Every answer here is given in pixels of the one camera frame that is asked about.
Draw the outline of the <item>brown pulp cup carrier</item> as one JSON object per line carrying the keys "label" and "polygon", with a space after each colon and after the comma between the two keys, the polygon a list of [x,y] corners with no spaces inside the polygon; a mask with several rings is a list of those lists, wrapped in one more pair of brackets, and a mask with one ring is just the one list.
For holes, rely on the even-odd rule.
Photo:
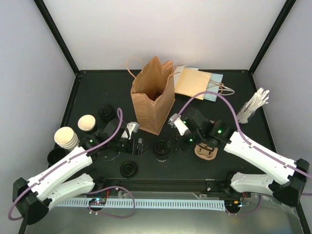
{"label": "brown pulp cup carrier", "polygon": [[205,143],[197,144],[195,146],[195,154],[204,160],[213,160],[217,155],[218,148],[213,148]]}

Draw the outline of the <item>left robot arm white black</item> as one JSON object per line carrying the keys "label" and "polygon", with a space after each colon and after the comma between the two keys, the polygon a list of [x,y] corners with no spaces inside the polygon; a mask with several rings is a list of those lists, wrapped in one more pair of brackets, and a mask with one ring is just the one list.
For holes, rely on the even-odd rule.
{"label": "left robot arm white black", "polygon": [[104,176],[96,169],[72,176],[99,159],[104,150],[134,154],[141,139],[131,138],[139,129],[137,122],[111,120],[104,129],[87,135],[68,155],[47,170],[28,180],[17,179],[13,184],[13,205],[21,218],[32,225],[63,201],[81,194],[98,195],[104,191]]}

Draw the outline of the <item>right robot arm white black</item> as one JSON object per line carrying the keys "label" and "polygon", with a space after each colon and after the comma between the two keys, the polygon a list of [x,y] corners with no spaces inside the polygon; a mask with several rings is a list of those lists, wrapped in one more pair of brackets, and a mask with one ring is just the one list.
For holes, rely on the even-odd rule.
{"label": "right robot arm white black", "polygon": [[298,205],[310,167],[306,160],[283,157],[240,134],[229,124],[207,119],[194,108],[187,110],[184,116],[173,114],[168,123],[177,128],[186,143],[204,143],[211,148],[222,149],[263,172],[258,175],[234,173],[221,185],[224,195],[252,192],[270,195],[290,207]]}

